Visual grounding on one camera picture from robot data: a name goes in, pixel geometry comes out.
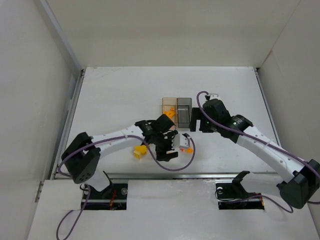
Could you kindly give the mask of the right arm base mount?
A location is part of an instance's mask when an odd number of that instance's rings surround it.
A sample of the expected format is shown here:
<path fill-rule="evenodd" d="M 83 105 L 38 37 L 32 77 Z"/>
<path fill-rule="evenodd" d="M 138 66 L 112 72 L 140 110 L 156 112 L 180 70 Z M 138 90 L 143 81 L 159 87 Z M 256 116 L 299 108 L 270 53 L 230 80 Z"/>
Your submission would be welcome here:
<path fill-rule="evenodd" d="M 215 198 L 219 210 L 264 210 L 260 193 L 248 192 L 241 182 L 250 171 L 242 171 L 234 178 L 215 181 Z"/>

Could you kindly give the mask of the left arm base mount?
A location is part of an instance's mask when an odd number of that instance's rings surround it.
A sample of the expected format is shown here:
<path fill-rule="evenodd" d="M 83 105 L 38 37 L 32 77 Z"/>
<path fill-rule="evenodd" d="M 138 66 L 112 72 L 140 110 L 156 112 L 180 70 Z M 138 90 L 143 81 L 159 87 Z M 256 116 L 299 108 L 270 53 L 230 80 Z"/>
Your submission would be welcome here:
<path fill-rule="evenodd" d="M 111 180 L 110 185 L 101 192 L 92 186 L 82 184 L 82 199 L 80 207 L 88 211 L 125 211 L 127 209 L 128 181 Z"/>

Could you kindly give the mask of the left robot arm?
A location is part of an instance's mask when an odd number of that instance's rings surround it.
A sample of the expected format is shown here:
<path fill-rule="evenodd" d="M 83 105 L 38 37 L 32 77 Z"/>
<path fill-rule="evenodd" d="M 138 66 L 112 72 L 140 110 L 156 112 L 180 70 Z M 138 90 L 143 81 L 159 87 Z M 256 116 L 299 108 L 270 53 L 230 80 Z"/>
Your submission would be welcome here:
<path fill-rule="evenodd" d="M 135 146 L 155 145 L 157 163 L 168 162 L 178 157 L 174 139 L 178 135 L 174 122 L 165 114 L 156 120 L 141 120 L 133 125 L 105 135 L 90 136 L 79 133 L 61 156 L 61 167 L 66 167 L 63 176 L 75 184 L 86 184 L 99 193 L 111 190 L 112 183 L 107 173 L 98 171 L 99 160 L 115 152 Z"/>

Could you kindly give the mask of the orange curved lego pair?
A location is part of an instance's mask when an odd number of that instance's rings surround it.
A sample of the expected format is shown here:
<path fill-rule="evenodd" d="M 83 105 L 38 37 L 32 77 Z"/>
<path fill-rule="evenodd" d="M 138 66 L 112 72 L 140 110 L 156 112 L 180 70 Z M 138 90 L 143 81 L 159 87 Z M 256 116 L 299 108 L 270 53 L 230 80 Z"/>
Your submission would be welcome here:
<path fill-rule="evenodd" d="M 189 148 L 180 148 L 180 151 L 188 153 L 188 154 L 192 154 L 194 152 L 194 149 L 190 148 L 190 147 Z"/>

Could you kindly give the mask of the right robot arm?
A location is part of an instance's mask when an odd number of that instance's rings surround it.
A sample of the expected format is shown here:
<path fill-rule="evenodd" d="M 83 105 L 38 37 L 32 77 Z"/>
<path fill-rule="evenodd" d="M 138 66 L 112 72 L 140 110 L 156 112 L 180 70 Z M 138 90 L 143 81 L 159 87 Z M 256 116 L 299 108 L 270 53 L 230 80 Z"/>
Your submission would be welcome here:
<path fill-rule="evenodd" d="M 190 131 L 197 130 L 197 122 L 200 123 L 199 131 L 219 133 L 275 170 L 283 180 L 277 184 L 279 194 L 291 207 L 303 208 L 320 188 L 320 164 L 316 160 L 305 161 L 294 157 L 262 134 L 244 116 L 230 115 L 220 99 L 208 99 L 202 106 L 192 108 Z"/>

